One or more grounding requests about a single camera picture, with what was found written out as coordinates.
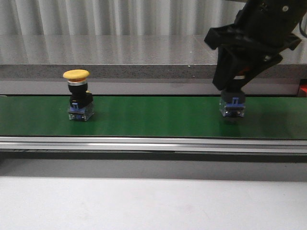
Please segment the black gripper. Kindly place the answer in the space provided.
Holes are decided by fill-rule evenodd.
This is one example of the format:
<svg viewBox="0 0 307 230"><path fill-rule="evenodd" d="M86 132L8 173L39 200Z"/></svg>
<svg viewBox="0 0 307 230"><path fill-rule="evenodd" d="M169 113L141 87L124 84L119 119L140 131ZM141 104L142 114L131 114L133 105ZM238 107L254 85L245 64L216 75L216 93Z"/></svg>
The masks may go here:
<svg viewBox="0 0 307 230"><path fill-rule="evenodd" d="M249 64L243 48L279 53L294 50L301 39L292 31L307 12L305 0L249 0L230 25L210 28L204 42L218 48L213 84L223 90L234 81L234 91L240 91L253 78L279 64L280 54L266 55Z"/></svg>

